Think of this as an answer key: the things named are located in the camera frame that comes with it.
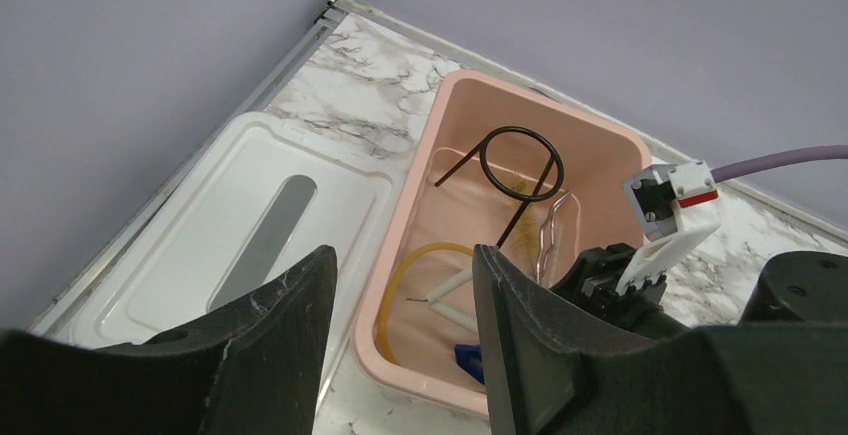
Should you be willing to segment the yellow rubber tube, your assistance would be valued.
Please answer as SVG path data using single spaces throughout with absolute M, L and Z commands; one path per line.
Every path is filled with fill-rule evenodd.
M 435 355 L 447 357 L 457 343 L 476 337 L 431 312 L 425 304 L 408 301 L 425 295 L 448 277 L 470 266 L 471 249 L 452 242 L 435 242 L 408 254 L 389 276 L 375 319 L 375 343 L 392 364 L 412 367 Z M 466 287 L 459 295 L 468 296 Z

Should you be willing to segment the tan bristle test-tube brush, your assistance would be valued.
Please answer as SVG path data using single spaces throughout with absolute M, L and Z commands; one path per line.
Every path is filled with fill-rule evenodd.
M 532 193 L 532 187 L 529 187 L 528 182 L 520 176 L 513 178 L 509 188 L 524 195 Z M 536 217 L 530 207 L 527 207 L 520 215 L 510 239 L 517 249 L 533 250 L 536 247 L 538 242 Z

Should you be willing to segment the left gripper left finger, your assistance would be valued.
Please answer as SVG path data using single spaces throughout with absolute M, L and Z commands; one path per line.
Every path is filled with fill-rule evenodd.
M 308 434 L 337 282 L 322 245 L 261 287 L 141 344 L 1 334 L 5 434 Z

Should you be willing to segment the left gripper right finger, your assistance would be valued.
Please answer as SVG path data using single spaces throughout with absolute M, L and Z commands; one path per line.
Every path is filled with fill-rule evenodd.
M 843 434 L 847 322 L 625 331 L 524 275 L 472 258 L 495 434 Z

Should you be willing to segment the black metal ring stand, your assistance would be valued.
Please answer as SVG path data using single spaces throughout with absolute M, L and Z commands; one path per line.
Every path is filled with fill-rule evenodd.
M 565 165 L 554 145 L 530 128 L 507 125 L 483 136 L 434 185 L 442 186 L 473 161 L 494 190 L 517 204 L 495 243 L 499 248 L 509 240 L 531 205 L 554 197 L 565 183 Z

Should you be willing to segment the white clay triangle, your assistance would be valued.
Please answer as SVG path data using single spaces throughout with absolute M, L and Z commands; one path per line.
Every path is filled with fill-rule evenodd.
M 408 298 L 408 301 L 423 303 L 431 312 L 466 331 L 477 334 L 476 316 L 467 307 L 466 302 L 459 301 L 459 295 L 471 281 L 472 270 L 468 266 L 430 289 L 422 297 Z

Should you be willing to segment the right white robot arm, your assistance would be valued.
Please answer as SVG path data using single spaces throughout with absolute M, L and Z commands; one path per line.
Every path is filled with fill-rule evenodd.
M 596 318 L 652 340 L 676 336 L 686 327 L 659 302 L 666 277 L 645 288 L 616 291 L 636 249 L 624 243 L 583 251 L 551 291 Z M 770 258 L 741 315 L 743 323 L 847 322 L 847 258 L 794 251 Z

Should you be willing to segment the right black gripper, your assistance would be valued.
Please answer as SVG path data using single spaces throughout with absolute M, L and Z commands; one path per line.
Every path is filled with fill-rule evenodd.
M 624 243 L 584 250 L 553 292 L 596 318 L 631 333 L 668 333 L 670 316 L 660 306 L 666 275 L 616 287 L 636 249 Z

